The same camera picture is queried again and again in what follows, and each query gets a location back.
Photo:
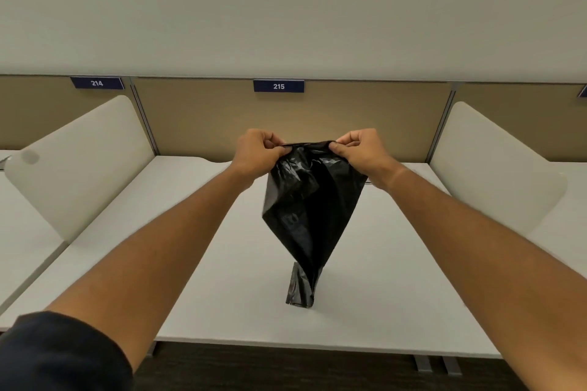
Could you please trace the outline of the person's right hand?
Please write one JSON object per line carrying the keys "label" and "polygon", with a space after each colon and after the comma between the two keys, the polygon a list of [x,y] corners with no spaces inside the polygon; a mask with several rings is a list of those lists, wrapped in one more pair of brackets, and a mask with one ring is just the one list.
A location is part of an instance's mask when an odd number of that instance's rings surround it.
{"label": "person's right hand", "polygon": [[404,169],[404,166],[385,150],[376,129],[353,130],[333,142],[356,143],[356,159],[347,161],[379,189],[388,191],[394,176]]}

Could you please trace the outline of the person's left hand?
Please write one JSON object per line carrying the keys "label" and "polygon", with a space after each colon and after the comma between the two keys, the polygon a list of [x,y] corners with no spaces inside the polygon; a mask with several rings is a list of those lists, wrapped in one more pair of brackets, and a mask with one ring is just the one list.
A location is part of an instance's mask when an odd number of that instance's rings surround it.
{"label": "person's left hand", "polygon": [[268,158],[266,144],[286,145],[274,132],[248,129],[238,138],[230,170],[243,180],[254,181],[267,174],[279,159]]}

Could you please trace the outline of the black plastic garbage bag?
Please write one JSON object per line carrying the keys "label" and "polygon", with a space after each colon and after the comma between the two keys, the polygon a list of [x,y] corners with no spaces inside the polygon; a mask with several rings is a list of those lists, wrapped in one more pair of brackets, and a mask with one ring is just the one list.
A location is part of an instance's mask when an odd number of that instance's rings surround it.
{"label": "black plastic garbage bag", "polygon": [[360,199],[367,176],[330,141],[287,144],[268,174],[262,218],[295,262],[286,303],[312,308],[319,277]]}

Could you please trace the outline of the person's left forearm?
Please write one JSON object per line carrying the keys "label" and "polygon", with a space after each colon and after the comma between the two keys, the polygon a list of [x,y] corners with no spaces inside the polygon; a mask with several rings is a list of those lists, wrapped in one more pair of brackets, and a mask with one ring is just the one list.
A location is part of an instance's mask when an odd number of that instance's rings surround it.
{"label": "person's left forearm", "polygon": [[136,372],[225,216],[254,180],[231,164],[121,242],[46,310],[108,336]]}

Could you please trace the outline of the person's right forearm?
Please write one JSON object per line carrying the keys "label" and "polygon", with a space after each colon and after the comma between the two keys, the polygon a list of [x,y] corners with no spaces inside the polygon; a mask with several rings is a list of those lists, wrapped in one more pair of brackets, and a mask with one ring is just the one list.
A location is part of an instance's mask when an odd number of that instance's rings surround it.
{"label": "person's right forearm", "polygon": [[587,279],[391,161],[369,175],[531,391],[587,391]]}

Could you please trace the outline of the beige partition panel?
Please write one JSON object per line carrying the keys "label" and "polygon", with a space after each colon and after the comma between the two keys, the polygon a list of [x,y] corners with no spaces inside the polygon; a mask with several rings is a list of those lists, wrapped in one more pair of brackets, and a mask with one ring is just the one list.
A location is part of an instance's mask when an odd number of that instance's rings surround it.
{"label": "beige partition panel", "polygon": [[374,128],[393,157],[422,163],[451,92],[449,83],[307,81],[304,93],[255,92],[245,79],[134,83],[160,154],[213,162],[231,160],[247,129],[303,143]]}
{"label": "beige partition panel", "polygon": [[544,158],[587,162],[584,85],[465,83],[453,103],[465,102]]}
{"label": "beige partition panel", "polygon": [[116,96],[127,97],[149,137],[131,79],[123,90],[75,88],[69,76],[0,75],[0,150],[20,150]]}

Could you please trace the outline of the white desk divider panel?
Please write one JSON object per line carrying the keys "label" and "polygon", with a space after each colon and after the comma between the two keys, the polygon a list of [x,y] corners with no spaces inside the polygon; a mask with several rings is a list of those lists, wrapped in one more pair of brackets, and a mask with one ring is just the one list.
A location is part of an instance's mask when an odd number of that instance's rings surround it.
{"label": "white desk divider panel", "polygon": [[430,166],[453,197],[523,236],[568,188],[553,163],[463,101],[452,106]]}
{"label": "white desk divider panel", "polygon": [[17,151],[4,171],[70,244],[154,157],[131,100],[120,95]]}

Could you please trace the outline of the dark blue sleeve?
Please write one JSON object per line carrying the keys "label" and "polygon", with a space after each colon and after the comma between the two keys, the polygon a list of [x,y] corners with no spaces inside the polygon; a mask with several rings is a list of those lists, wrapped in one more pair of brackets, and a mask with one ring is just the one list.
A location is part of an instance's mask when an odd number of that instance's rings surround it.
{"label": "dark blue sleeve", "polygon": [[0,391],[132,391],[133,382],[120,347],[76,318],[25,314],[0,336]]}

